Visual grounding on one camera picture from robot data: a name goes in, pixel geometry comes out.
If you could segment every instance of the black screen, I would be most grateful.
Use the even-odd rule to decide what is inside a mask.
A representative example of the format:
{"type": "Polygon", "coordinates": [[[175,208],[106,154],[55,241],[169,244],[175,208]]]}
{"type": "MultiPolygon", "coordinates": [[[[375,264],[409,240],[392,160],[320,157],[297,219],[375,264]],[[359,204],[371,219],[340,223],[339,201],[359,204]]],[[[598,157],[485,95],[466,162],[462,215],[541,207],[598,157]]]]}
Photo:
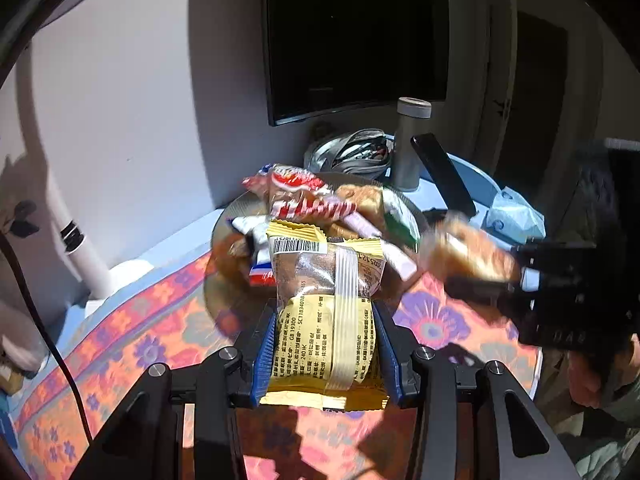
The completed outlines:
{"type": "Polygon", "coordinates": [[[270,122],[443,100],[448,0],[264,0],[270,122]]]}

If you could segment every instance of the blue gripper pad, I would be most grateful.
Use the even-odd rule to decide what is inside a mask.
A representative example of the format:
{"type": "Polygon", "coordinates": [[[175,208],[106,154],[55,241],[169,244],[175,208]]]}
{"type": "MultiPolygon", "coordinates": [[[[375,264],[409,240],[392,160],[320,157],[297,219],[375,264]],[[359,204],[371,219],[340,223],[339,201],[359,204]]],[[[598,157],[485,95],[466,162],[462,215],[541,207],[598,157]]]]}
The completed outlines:
{"type": "Polygon", "coordinates": [[[273,366],[273,350],[276,339],[276,313],[271,314],[271,319],[262,338],[258,355],[254,361],[254,376],[251,386],[251,404],[255,407],[260,399],[267,393],[269,380],[271,379],[271,367],[273,366]]]}
{"type": "Polygon", "coordinates": [[[386,333],[385,326],[380,317],[378,307],[372,303],[373,321],[376,325],[376,341],[378,345],[378,355],[380,356],[380,371],[385,383],[386,392],[391,401],[396,405],[402,405],[404,401],[404,391],[400,382],[400,367],[396,354],[391,347],[391,341],[386,333]]]}

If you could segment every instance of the person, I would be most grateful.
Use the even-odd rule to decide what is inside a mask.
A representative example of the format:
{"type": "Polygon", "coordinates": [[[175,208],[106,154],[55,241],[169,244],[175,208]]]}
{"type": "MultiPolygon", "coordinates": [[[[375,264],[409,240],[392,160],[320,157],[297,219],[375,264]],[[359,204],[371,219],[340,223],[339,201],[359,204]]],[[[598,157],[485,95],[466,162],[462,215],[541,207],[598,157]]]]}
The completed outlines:
{"type": "Polygon", "coordinates": [[[619,385],[602,401],[602,380],[579,352],[544,351],[535,403],[586,480],[616,478],[640,444],[640,341],[633,335],[612,366],[619,385]]]}

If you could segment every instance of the hand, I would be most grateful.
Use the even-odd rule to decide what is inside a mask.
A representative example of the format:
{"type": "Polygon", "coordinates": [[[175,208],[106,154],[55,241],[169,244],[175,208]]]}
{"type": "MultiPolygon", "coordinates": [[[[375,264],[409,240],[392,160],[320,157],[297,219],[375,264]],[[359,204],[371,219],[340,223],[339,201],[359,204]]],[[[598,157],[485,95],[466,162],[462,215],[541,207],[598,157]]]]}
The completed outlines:
{"type": "MultiPolygon", "coordinates": [[[[617,388],[631,384],[640,375],[640,342],[634,334],[628,346],[614,358],[613,366],[620,371],[617,388]]],[[[569,393],[574,402],[588,408],[599,408],[602,389],[600,376],[591,370],[587,358],[580,352],[569,352],[569,393]]]]}

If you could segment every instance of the gray bottle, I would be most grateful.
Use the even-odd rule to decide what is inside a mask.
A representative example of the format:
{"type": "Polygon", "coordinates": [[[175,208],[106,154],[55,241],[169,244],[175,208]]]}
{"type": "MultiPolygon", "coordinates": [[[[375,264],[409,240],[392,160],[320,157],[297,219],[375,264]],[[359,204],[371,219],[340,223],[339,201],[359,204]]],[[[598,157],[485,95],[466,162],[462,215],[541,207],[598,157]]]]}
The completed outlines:
{"type": "Polygon", "coordinates": [[[415,191],[420,183],[422,163],[411,145],[411,137],[427,133],[431,103],[411,97],[398,99],[398,129],[391,162],[391,184],[400,191],[415,191]]]}

